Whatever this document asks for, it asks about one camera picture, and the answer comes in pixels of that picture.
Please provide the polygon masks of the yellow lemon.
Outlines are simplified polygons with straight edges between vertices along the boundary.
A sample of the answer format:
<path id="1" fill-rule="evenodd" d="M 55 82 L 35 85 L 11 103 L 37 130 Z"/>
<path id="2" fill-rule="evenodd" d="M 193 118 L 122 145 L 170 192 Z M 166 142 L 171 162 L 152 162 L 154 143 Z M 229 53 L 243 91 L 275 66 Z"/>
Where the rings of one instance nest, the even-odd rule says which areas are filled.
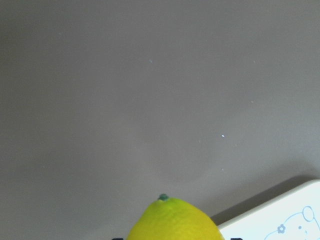
<path id="1" fill-rule="evenodd" d="M 143 212 L 128 240 L 223 240 L 217 225 L 192 204 L 161 194 Z"/>

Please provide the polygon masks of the white rabbit tray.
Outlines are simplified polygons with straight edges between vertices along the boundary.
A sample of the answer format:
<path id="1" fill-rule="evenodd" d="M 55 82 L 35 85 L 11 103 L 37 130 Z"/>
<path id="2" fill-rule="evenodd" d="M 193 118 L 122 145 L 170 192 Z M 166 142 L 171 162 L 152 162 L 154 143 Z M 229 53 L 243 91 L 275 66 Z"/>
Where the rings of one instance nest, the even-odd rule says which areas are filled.
<path id="1" fill-rule="evenodd" d="M 218 228 L 226 240 L 318 240 L 320 181 L 303 183 Z"/>

